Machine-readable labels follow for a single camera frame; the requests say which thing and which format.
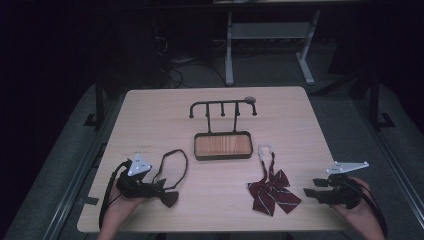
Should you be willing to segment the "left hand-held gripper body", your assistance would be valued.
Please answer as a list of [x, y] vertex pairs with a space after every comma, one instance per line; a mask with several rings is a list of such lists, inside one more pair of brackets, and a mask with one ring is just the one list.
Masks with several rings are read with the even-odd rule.
[[127, 160], [125, 167], [117, 180], [118, 190], [126, 198], [142, 197], [143, 179], [152, 165], [137, 153], [133, 160]]

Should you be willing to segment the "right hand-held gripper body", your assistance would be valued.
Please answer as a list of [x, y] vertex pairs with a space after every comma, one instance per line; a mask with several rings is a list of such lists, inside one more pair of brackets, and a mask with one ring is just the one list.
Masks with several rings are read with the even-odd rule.
[[326, 170], [329, 183], [328, 187], [332, 190], [323, 192], [319, 198], [320, 203], [341, 204], [347, 209], [356, 207], [362, 198], [361, 185], [347, 176], [348, 172], [367, 168], [369, 164], [364, 162], [338, 162], [335, 161], [331, 167]]

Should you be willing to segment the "dark brown bow tie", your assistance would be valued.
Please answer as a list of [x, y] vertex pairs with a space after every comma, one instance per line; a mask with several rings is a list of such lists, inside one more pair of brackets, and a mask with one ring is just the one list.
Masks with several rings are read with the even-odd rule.
[[183, 155], [184, 159], [185, 159], [185, 161], [184, 161], [184, 163], [185, 163], [184, 172], [183, 172], [182, 176], [176, 181], [176, 183], [174, 185], [172, 185], [170, 187], [165, 187], [165, 184], [164, 184], [164, 188], [154, 187], [154, 189], [164, 189], [165, 190], [165, 194], [159, 199], [168, 208], [173, 207], [176, 204], [176, 202], [179, 198], [179, 192], [176, 190], [176, 188], [182, 182], [182, 180], [185, 178], [187, 170], [188, 170], [188, 157], [187, 157], [186, 153], [182, 149], [175, 149], [175, 150], [172, 150], [172, 151], [165, 153], [162, 157], [161, 162], [160, 162], [158, 172], [156, 173], [156, 175], [153, 177], [153, 180], [151, 181], [151, 183], [152, 182], [155, 183], [155, 182], [158, 181], [157, 177], [163, 171], [164, 162], [165, 162], [166, 158], [171, 156], [171, 155], [174, 155], [176, 153], [181, 153]]

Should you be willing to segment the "red striped bow tie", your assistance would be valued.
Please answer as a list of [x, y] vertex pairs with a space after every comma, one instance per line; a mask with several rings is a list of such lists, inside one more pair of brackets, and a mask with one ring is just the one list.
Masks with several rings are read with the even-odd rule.
[[[264, 162], [264, 149], [269, 150], [271, 163], [266, 168]], [[253, 198], [252, 209], [268, 216], [273, 216], [275, 206], [279, 206], [286, 214], [293, 211], [301, 199], [288, 190], [290, 186], [286, 174], [282, 170], [274, 171], [275, 152], [272, 145], [258, 146], [258, 156], [261, 163], [263, 178], [247, 184], [248, 191]]]

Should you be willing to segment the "black rack with wooden tray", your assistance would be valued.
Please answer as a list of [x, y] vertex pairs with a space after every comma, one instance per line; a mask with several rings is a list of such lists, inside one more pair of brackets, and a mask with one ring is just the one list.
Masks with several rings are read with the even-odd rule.
[[[194, 136], [194, 156], [198, 161], [249, 159], [253, 154], [252, 136], [249, 131], [238, 131], [238, 117], [241, 115], [240, 105], [247, 104], [252, 108], [252, 115], [257, 115], [256, 102], [246, 103], [244, 99], [197, 101], [189, 108], [189, 118], [194, 118], [197, 106], [205, 107], [207, 131]], [[233, 127], [231, 131], [213, 132], [211, 124], [212, 105], [218, 105], [220, 116], [226, 116], [227, 105], [233, 107]]]

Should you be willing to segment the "person's left hand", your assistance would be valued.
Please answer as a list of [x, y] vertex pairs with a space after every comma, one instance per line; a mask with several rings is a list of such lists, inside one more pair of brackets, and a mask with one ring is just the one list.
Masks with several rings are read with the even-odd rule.
[[105, 222], [123, 223], [125, 222], [145, 201], [145, 198], [126, 198], [113, 184], [110, 192], [108, 207], [104, 216]]

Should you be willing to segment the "person's right hand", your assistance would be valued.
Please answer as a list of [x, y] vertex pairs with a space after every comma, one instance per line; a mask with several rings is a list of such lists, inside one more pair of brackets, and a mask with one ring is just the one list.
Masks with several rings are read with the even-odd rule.
[[357, 232], [359, 224], [363, 221], [375, 221], [378, 223], [378, 220], [373, 214], [371, 208], [364, 201], [350, 210], [342, 207], [341, 205], [331, 205], [331, 208], [340, 214]]

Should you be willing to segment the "black metal stand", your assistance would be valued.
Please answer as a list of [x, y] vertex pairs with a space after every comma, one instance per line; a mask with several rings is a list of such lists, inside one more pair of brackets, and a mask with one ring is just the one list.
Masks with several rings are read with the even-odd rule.
[[394, 128], [395, 124], [387, 113], [379, 112], [380, 78], [374, 68], [369, 70], [369, 106], [368, 119], [372, 127], [379, 131], [381, 128]]
[[95, 112], [89, 114], [84, 122], [85, 126], [94, 126], [99, 129], [104, 119], [104, 93], [100, 76], [95, 81]]

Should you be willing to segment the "white desk frame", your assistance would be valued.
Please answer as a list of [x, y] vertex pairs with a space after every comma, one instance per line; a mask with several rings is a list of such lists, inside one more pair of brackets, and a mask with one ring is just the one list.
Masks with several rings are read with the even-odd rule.
[[257, 39], [303, 39], [304, 46], [296, 53], [298, 65], [307, 85], [315, 81], [307, 63], [307, 55], [313, 40], [321, 11], [316, 10], [309, 22], [273, 22], [273, 23], [237, 23], [232, 21], [232, 13], [228, 13], [226, 54], [225, 54], [225, 84], [234, 84], [232, 42], [234, 40]]

